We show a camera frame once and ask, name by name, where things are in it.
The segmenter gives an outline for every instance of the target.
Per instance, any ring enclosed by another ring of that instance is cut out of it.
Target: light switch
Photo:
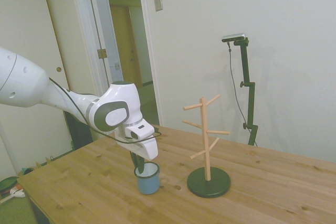
[[[157,12],[163,9],[161,0],[154,0],[154,4]]]

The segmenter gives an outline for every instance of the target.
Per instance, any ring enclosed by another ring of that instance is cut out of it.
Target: floor
[[[150,124],[159,125],[153,84],[138,89],[141,113]]]

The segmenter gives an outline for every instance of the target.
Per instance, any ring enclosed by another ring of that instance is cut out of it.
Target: black cable
[[[243,114],[243,112],[241,111],[241,108],[240,108],[240,105],[239,105],[239,102],[238,102],[238,98],[237,98],[237,91],[236,91],[236,85],[235,85],[235,79],[233,78],[233,74],[232,74],[232,63],[231,63],[231,47],[230,47],[230,42],[228,42],[227,43],[227,45],[229,46],[229,54],[230,54],[230,72],[231,72],[231,77],[232,77],[232,83],[233,83],[233,87],[234,87],[234,90],[235,90],[235,98],[236,98],[236,102],[237,102],[237,105],[238,105],[238,108],[239,108],[239,111],[240,111],[240,113],[242,114],[242,116],[243,116],[243,119],[244,119],[244,122],[245,122],[245,124],[247,125],[247,122],[246,122],[246,119],[245,119],[245,117],[244,117],[244,114]]]
[[[117,141],[117,142],[119,142],[119,143],[122,143],[122,144],[136,144],[136,143],[144,142],[144,141],[147,141],[147,140],[149,140],[149,139],[152,139],[152,138],[155,138],[155,137],[158,137],[158,136],[161,136],[161,135],[162,135],[161,132],[159,132],[158,130],[156,130],[155,133],[158,134],[158,135],[156,135],[156,136],[148,137],[148,138],[145,138],[145,139],[143,139],[143,140],[134,141],[134,142],[124,142],[124,141],[120,141],[120,140],[114,138],[113,136],[109,136],[109,135],[107,135],[107,134],[105,134],[105,133],[102,133],[102,132],[100,132],[100,131],[97,131],[95,128],[93,128],[93,127],[90,125],[89,121],[85,118],[84,114],[83,114],[82,111],[78,108],[77,104],[74,102],[74,100],[71,98],[71,96],[67,93],[67,91],[64,90],[64,89],[63,89],[63,88],[62,88],[56,81],[54,81],[52,78],[49,78],[49,80],[52,81],[52,82],[53,82],[53,83],[54,83],[60,90],[62,90],[62,91],[67,95],[67,97],[68,97],[68,98],[70,99],[70,101],[74,104],[74,106],[76,107],[76,109],[78,110],[78,112],[79,112],[79,113],[81,114],[81,116],[83,117],[85,123],[90,127],[90,129],[92,129],[93,131],[95,131],[95,132],[97,132],[97,133],[99,133],[99,134],[101,134],[101,135],[103,135],[103,136],[109,137],[109,138],[111,138],[111,139],[113,139],[113,140],[115,140],[115,141]]]

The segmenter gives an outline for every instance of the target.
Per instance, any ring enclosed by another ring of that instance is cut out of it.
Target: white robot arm
[[[130,82],[112,83],[101,97],[77,94],[51,81],[38,65],[0,47],[0,103],[49,105],[73,114],[98,132],[115,130],[118,144],[145,159],[158,154],[154,127],[143,119],[138,91]]]

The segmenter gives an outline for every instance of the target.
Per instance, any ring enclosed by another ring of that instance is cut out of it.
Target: blue mug
[[[139,173],[138,167],[134,169],[137,177],[138,189],[142,194],[153,194],[160,187],[160,167],[153,162],[145,162],[143,173]]]

